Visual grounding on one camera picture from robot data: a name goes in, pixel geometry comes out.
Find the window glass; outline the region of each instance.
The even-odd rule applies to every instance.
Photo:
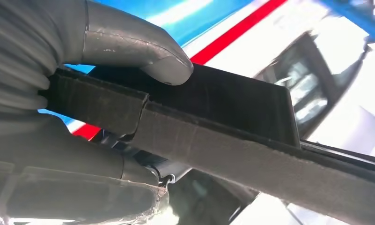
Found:
[[[309,74],[302,78],[291,90],[292,105],[295,106],[303,98],[305,98],[316,86],[318,79],[313,74]]]
[[[302,109],[295,113],[296,122],[303,124],[315,116],[317,116],[328,104],[328,100],[322,96],[318,95],[313,100],[309,101]]]

